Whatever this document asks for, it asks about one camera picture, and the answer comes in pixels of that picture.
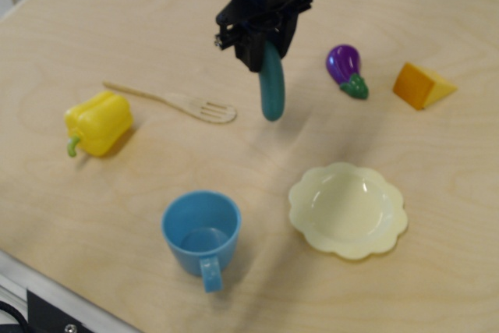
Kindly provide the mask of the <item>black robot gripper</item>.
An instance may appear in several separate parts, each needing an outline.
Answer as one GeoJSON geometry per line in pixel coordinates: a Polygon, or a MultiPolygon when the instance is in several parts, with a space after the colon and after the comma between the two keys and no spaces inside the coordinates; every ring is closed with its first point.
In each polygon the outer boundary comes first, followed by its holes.
{"type": "Polygon", "coordinates": [[[216,16],[219,32],[215,45],[221,50],[235,46],[235,56],[250,72],[261,71],[267,32],[280,58],[287,55],[299,14],[313,0],[231,0],[216,16]]]}

